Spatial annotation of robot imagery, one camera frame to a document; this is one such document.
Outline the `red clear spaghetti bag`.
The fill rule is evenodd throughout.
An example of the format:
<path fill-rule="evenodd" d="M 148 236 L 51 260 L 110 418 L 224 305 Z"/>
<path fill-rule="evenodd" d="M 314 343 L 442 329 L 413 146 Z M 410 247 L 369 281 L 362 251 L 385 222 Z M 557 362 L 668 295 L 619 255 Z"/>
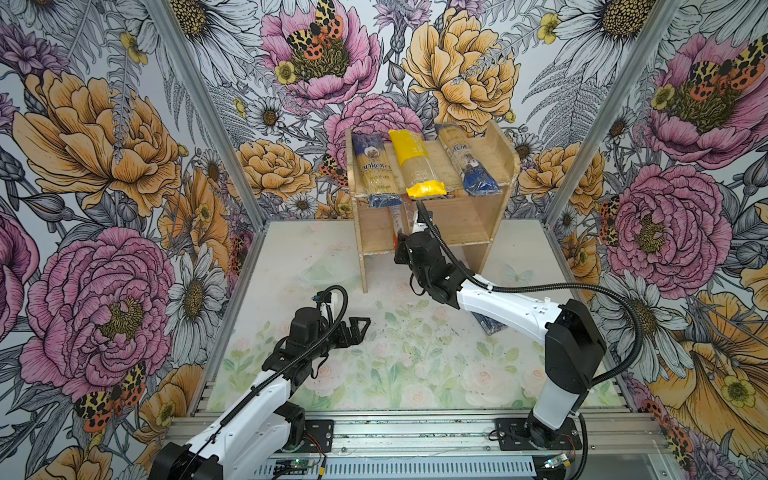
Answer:
<path fill-rule="evenodd" d="M 409 210 L 405 204 L 390 206 L 388 210 L 393 226 L 393 242 L 397 247 L 399 242 L 411 233 Z"/>

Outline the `yellow spaghetti bag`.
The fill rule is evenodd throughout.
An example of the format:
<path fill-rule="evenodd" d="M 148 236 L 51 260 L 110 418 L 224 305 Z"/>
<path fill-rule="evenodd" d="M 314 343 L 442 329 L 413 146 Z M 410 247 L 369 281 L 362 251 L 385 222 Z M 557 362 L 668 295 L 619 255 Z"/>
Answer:
<path fill-rule="evenodd" d="M 390 130 L 389 137 L 411 199 L 432 198 L 447 194 L 445 184 L 434 171 L 426 144 L 419 133 Z"/>

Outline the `dark blue spaghetti bag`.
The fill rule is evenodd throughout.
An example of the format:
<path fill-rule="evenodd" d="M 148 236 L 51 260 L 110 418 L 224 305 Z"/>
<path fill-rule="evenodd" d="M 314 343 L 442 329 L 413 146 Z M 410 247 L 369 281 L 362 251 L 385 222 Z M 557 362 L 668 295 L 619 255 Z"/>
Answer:
<path fill-rule="evenodd" d="M 379 134 L 351 136 L 356 165 L 371 208 L 402 204 L 384 141 Z"/>

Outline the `blue gold spaghetti bag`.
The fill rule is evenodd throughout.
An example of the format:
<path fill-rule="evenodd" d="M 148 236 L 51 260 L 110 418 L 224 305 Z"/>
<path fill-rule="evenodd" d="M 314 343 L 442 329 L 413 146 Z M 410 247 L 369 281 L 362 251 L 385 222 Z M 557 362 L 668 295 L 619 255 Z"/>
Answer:
<path fill-rule="evenodd" d="M 471 197 L 496 195 L 501 189 L 474 156 L 465 131 L 455 124 L 437 124 L 438 139 L 457 170 L 463 189 Z"/>

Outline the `blue Barilla spaghetti box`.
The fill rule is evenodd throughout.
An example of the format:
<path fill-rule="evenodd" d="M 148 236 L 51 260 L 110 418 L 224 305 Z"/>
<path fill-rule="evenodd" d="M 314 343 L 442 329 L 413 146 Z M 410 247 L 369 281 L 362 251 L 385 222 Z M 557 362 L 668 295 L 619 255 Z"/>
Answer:
<path fill-rule="evenodd" d="M 487 336 L 492 336 L 507 328 L 505 324 L 497 320 L 494 320 L 488 316 L 485 316 L 479 313 L 474 313 L 473 316 Z"/>

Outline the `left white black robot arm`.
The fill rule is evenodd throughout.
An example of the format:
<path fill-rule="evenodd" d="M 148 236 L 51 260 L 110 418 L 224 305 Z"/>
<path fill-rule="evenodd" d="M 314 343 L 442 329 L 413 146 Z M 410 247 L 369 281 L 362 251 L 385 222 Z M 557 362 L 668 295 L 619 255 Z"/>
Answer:
<path fill-rule="evenodd" d="M 248 479 L 273 454 L 311 444 L 305 409 L 290 398 L 310 377 L 316 359 L 359 345 L 370 325 L 368 317 L 334 316 L 328 304 L 298 309 L 289 334 L 235 405 L 186 443 L 167 443 L 148 477 Z"/>

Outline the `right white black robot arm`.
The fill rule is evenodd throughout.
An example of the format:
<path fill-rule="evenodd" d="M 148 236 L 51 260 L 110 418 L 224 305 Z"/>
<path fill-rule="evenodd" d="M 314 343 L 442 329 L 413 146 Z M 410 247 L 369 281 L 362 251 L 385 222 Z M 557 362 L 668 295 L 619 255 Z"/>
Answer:
<path fill-rule="evenodd" d="M 588 396 L 607 350 L 586 306 L 574 299 L 558 304 L 502 292 L 462 262 L 448 261 L 440 239 L 424 224 L 409 235 L 397 236 L 395 262 L 409 267 L 432 300 L 478 319 L 494 320 L 543 347 L 543 389 L 528 417 L 510 436 L 534 448 L 550 448 L 566 432 L 566 419 Z"/>

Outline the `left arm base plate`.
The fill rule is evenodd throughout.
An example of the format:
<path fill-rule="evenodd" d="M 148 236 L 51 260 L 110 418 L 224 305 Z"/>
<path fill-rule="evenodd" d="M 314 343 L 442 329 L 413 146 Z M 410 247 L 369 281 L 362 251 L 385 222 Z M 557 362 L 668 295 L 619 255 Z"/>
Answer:
<path fill-rule="evenodd" d="M 334 440 L 335 422 L 310 419 L 291 425 L 284 453 L 330 453 Z"/>

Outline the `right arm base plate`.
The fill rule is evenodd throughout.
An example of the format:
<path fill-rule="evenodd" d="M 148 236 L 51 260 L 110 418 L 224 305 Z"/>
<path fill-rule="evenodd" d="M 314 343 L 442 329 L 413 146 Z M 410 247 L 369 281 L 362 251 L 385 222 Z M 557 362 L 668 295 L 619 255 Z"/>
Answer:
<path fill-rule="evenodd" d="M 502 417 L 494 420 L 495 439 L 502 451 L 576 451 L 582 439 L 573 418 L 552 430 L 535 419 Z"/>

